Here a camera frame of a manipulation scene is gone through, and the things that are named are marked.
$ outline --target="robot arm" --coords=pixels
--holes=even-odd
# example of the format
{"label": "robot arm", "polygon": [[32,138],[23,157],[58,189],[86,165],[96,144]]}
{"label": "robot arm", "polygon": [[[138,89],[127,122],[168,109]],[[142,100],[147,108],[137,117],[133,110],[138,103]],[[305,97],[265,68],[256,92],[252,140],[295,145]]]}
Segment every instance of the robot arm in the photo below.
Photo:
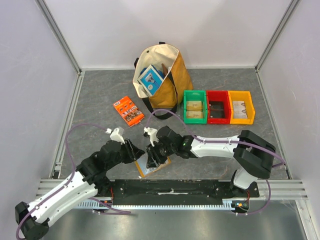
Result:
{"label": "robot arm", "polygon": [[237,142],[247,142],[276,152],[276,148],[269,142],[251,131],[243,130],[240,135],[225,138],[205,138],[197,136],[199,141],[191,135],[181,136],[168,126],[155,131],[153,128],[144,129],[145,136],[150,136],[151,144],[147,146],[148,165],[163,164],[168,156],[176,154],[184,159],[202,158],[206,156],[235,159],[241,168],[231,180],[231,188],[246,190],[252,182],[259,179],[269,179],[274,157],[262,150],[248,147]]}
{"label": "robot arm", "polygon": [[[18,224],[34,208],[30,216],[21,226],[27,240],[41,239],[60,217],[73,209],[82,201],[96,195],[104,196],[110,189],[110,181],[106,177],[109,169],[120,163],[131,163],[145,152],[134,146],[129,139],[123,139],[122,129],[116,128],[101,150],[84,159],[66,180],[53,188],[44,196],[30,202],[20,202],[15,207],[15,220]],[[62,190],[53,195],[45,203],[40,203],[61,187]]]}

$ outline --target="plastic storage bin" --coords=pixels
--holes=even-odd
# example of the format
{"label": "plastic storage bin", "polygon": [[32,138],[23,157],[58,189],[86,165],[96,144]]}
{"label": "plastic storage bin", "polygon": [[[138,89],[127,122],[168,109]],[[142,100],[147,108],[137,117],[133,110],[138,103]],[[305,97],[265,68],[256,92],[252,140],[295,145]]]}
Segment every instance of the plastic storage bin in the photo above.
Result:
{"label": "plastic storage bin", "polygon": [[206,91],[208,107],[208,124],[229,124],[232,115],[232,104],[228,91]]}
{"label": "plastic storage bin", "polygon": [[249,91],[228,91],[230,96],[230,106],[233,105],[233,101],[244,101],[247,119],[234,118],[234,110],[232,108],[230,124],[247,124],[251,125],[255,119],[255,108],[252,103],[251,94]]}
{"label": "plastic storage bin", "polygon": [[[187,101],[201,101],[203,118],[187,118]],[[186,124],[206,124],[208,117],[207,96],[204,90],[184,90],[183,92],[183,121]]]}

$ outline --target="green bin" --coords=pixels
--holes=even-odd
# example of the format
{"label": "green bin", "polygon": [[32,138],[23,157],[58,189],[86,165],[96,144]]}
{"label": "green bin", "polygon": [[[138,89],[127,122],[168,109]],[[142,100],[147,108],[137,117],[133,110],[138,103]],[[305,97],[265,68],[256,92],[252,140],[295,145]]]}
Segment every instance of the green bin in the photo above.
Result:
{"label": "green bin", "polygon": [[[203,118],[187,118],[187,101],[201,101]],[[184,90],[183,92],[183,121],[186,124],[207,124],[208,108],[205,90]]]}

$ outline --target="orange package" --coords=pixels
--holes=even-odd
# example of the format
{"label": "orange package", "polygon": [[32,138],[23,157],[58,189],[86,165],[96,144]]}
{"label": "orange package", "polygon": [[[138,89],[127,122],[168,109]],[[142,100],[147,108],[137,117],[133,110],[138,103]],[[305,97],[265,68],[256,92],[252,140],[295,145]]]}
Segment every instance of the orange package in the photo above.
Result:
{"label": "orange package", "polygon": [[140,123],[145,117],[145,115],[139,111],[137,106],[128,96],[125,96],[124,98],[115,102],[113,106],[130,127]]}

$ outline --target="white wall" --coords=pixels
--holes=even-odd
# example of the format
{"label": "white wall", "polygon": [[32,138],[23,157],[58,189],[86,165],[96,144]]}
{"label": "white wall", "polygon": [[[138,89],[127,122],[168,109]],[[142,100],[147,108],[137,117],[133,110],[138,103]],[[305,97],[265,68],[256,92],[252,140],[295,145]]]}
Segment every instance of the white wall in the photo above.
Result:
{"label": "white wall", "polygon": [[320,223],[320,1],[301,1],[260,72],[289,169]]}
{"label": "white wall", "polygon": [[49,176],[77,79],[33,0],[0,3],[0,238]]}
{"label": "white wall", "polygon": [[46,0],[82,68],[133,68],[164,41],[188,67],[257,64],[290,0]]}

